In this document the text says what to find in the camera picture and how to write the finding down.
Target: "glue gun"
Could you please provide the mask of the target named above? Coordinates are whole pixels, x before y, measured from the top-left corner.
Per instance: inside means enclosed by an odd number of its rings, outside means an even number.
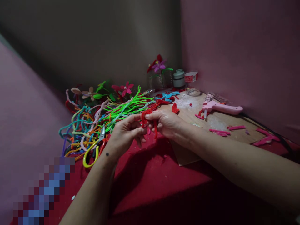
[[[235,106],[227,106],[227,105],[220,104],[213,100],[213,95],[208,94],[205,97],[205,101],[202,106],[202,111],[204,111],[204,118],[206,118],[208,115],[207,113],[211,112],[212,110],[228,113],[231,115],[238,115],[240,112],[243,111],[243,108],[240,106],[235,107]]]

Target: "forearm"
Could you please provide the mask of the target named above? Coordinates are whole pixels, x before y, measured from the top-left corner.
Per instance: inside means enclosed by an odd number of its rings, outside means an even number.
[[[105,224],[116,160],[102,154],[71,203],[60,225]]]
[[[208,133],[185,123],[174,139],[241,188],[300,212],[300,165],[269,151]]]

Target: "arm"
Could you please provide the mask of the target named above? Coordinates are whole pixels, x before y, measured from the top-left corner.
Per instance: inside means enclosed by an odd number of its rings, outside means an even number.
[[[157,111],[146,118],[159,119],[158,129],[163,135],[195,152],[237,186],[273,205],[300,212],[299,164],[208,133],[169,111]]]
[[[140,118],[140,114],[132,115],[115,125],[103,153],[92,167],[60,225],[106,224],[117,161],[128,150],[134,139],[139,145],[146,142],[143,134],[146,134],[147,130],[141,128],[136,121]]]

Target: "person's right hand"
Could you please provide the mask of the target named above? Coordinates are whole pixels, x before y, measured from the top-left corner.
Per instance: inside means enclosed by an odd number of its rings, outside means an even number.
[[[175,138],[176,133],[180,132],[183,123],[178,115],[169,110],[157,110],[145,115],[148,120],[149,128],[154,132],[153,120],[157,120],[157,130],[166,138]]]

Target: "hand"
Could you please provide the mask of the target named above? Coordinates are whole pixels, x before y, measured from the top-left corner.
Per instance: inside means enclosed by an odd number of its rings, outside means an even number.
[[[157,130],[166,138],[175,138],[176,132],[180,133],[180,129],[184,121],[175,113],[169,110],[158,110],[145,116],[149,128],[154,132],[153,120],[158,120]]]
[[[147,133],[147,128],[142,128],[137,121],[141,119],[140,114],[135,114],[127,117],[116,123],[112,135],[104,149],[104,153],[109,153],[118,160],[131,146],[132,141],[136,139],[139,147],[142,142],[146,142],[144,134]]]

